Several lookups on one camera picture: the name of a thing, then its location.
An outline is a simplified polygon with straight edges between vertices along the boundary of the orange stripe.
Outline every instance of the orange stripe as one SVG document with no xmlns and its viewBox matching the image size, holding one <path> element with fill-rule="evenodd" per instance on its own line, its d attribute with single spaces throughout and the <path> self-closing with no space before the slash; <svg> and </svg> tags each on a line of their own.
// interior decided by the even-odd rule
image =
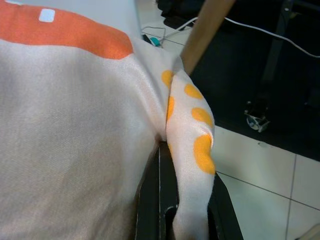
<svg viewBox="0 0 320 240">
<path fill-rule="evenodd" d="M 0 0 L 0 39 L 26 45 L 76 47 L 106 59 L 122 59 L 133 52 L 124 32 L 54 8 L 50 8 L 55 10 L 54 21 L 40 22 L 43 8 Z"/>
</svg>

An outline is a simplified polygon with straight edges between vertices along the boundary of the black mat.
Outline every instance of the black mat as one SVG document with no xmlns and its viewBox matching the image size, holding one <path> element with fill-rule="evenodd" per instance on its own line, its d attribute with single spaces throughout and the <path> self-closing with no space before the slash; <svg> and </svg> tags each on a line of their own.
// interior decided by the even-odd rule
<svg viewBox="0 0 320 240">
<path fill-rule="evenodd" d="M 238 1 L 229 18 L 275 32 L 281 2 Z M 286 37 L 320 55 L 320 21 L 297 15 Z M 254 99 L 272 36 L 226 20 L 198 63 L 191 79 L 207 99 L 216 125 L 320 161 L 320 112 L 305 106 L 310 87 L 320 87 L 320 59 L 285 42 L 273 81 L 271 120 L 258 133 L 246 122 L 246 102 Z"/>
</svg>

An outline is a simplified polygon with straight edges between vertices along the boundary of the white cable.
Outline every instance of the white cable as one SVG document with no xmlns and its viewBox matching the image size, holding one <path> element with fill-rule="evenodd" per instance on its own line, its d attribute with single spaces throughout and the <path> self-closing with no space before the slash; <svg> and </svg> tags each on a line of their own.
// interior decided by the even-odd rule
<svg viewBox="0 0 320 240">
<path fill-rule="evenodd" d="M 284 36 L 280 36 L 278 34 L 275 34 L 273 32 L 269 32 L 267 30 L 264 30 L 262 28 L 259 28 L 259 27 L 256 27 L 256 26 L 250 26 L 250 25 L 247 25 L 247 24 L 243 24 L 243 23 L 240 23 L 240 22 L 237 22 L 237 21 L 234 21 L 234 20 L 231 20 L 230 18 L 227 18 L 225 17 L 224 19 L 228 20 L 229 22 L 233 23 L 233 24 L 237 24 L 237 25 L 240 25 L 240 26 L 243 26 L 243 27 L 247 27 L 247 28 L 250 28 L 250 29 L 255 29 L 255 30 L 259 30 L 261 32 L 264 32 L 266 34 L 269 34 L 271 36 L 274 36 L 274 37 L 277 37 L 279 39 L 282 39 L 282 40 L 285 40 L 289 43 L 291 43 L 293 46 L 295 46 L 297 49 L 301 50 L 302 52 L 304 52 L 305 54 L 309 55 L 310 57 L 313 57 L 313 58 L 316 58 L 316 59 L 319 59 L 320 56 L 317 56 L 317 55 L 313 55 L 311 54 L 310 52 L 304 50 L 302 47 L 300 47 L 299 45 L 297 45 L 296 43 L 294 43 L 292 40 L 290 40 L 289 38 L 286 38 Z"/>
<path fill-rule="evenodd" d="M 187 25 L 189 25 L 190 23 L 192 23 L 193 21 L 197 20 L 198 17 L 194 17 L 191 20 L 187 21 L 185 24 L 183 24 L 182 26 L 178 27 L 176 30 L 174 30 L 173 32 L 170 32 L 168 35 L 165 35 L 164 37 L 160 38 L 159 41 L 163 41 L 164 39 L 180 32 L 180 29 L 183 29 L 184 27 L 186 27 Z"/>
</svg>

